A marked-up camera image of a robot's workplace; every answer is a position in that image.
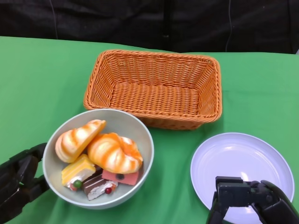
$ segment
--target wicker basket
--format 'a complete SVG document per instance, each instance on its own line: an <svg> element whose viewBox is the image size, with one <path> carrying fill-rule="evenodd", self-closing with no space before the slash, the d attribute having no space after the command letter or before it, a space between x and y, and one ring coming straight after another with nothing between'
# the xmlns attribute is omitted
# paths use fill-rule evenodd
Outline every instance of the wicker basket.
<svg viewBox="0 0 299 224"><path fill-rule="evenodd" d="M221 115L219 63L209 56L108 50L96 61L84 107L126 111L152 127L195 129Z"/></svg>

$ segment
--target white plate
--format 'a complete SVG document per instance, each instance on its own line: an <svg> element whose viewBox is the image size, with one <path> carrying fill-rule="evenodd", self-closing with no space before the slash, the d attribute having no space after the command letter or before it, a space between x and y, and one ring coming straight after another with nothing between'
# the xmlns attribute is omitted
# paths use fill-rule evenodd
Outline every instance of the white plate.
<svg viewBox="0 0 299 224"><path fill-rule="evenodd" d="M293 200L294 178L282 155L266 142L242 133L223 133L203 142L193 155L191 180L196 194L211 209L216 176L244 181L267 180ZM260 224L251 207L229 208L224 218L234 224Z"/></svg>

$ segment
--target pink cake slice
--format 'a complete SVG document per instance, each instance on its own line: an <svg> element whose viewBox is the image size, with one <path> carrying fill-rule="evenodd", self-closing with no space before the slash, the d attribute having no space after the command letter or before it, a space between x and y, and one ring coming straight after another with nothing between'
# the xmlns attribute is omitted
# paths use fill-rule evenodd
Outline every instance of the pink cake slice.
<svg viewBox="0 0 299 224"><path fill-rule="evenodd" d="M114 173L110 173L106 170L103 170L102 178L110 180L110 181L115 181L118 183L135 185L135 184L137 184L139 174L140 174L140 170L135 173L131 173L131 174L114 174Z"/></svg>

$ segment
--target orange striped croissant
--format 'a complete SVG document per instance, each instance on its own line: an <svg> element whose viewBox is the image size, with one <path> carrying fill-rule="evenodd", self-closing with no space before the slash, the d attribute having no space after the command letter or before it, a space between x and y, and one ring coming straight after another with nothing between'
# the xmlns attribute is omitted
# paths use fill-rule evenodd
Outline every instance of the orange striped croissant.
<svg viewBox="0 0 299 224"><path fill-rule="evenodd" d="M123 151L123 140L120 140L115 133L102 134L96 136L88 145L88 157L96 165L103 169L116 174L130 174L137 172L142 165L142 157L138 152L137 146L132 145L131 155L127 155Z"/></svg>
<svg viewBox="0 0 299 224"><path fill-rule="evenodd" d="M104 120L92 120L83 127L63 133L55 145L57 156L63 162L74 162L105 125Z"/></svg>

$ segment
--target bowl rim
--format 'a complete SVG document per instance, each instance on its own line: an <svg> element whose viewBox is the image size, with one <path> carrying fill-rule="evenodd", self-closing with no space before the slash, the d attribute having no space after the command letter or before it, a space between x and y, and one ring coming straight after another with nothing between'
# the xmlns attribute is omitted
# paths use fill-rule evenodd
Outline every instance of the bowl rim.
<svg viewBox="0 0 299 224"><path fill-rule="evenodd" d="M112 200L112 201L109 201L109 202L105 202L105 203L97 203L97 204L88 204L88 203L78 203L78 202L75 202L63 195L61 195L53 186L52 184L50 183L49 179L48 179L48 176L46 174L46 168L45 168L45 160L43 159L43 174L44 174L44 177L48 183L48 185L50 186L51 190L55 192L56 195L58 195L59 197L61 197L62 199L64 199L65 201L69 202L69 203L72 203L72 204L75 204L75 205L78 205L78 206L84 206L84 207L97 207L97 206L104 206L104 205L108 205L108 204L112 204L112 203L115 203L117 201L120 201L121 199L127 197L128 195L132 194L137 188L139 188L139 186L141 184L143 184L143 182L145 181L145 178L147 177L150 169L151 169L151 166L153 164L153 160L154 160L154 141L153 141L153 138L150 134L150 131L148 130L148 128L137 118L135 117L134 115L130 114L130 113L127 113L127 112L124 112L124 111L121 111L121 110L116 110L116 109L95 109L95 110L90 110L90 111L86 111L86 112L83 112L83 113L80 113L80 114L77 114L76 116L68 119L66 122L64 122L61 126L59 126L58 129L56 129L56 131L51 135L49 141L47 142L47 145L45 147L45 151L43 153L43 156L46 154L47 150L49 149L49 142L52 142L53 141L53 138L54 136L56 135L56 133L65 125L67 124L69 121L75 119L76 117L79 117L81 116L82 114L85 114L85 113L90 113L90 112L93 112L93 111L116 111L116 112L121 112L121 113L124 113L126 115L129 115L130 117L136 119L143 127L144 129L146 130L147 134L149 135L149 138L150 138L150 144L151 144L151 147L152 147L152 152L151 152L151 159L149 161L149 166L147 168L147 170L145 171L145 173L143 174L143 177L140 179L140 181L130 190L128 191L126 194Z"/></svg>

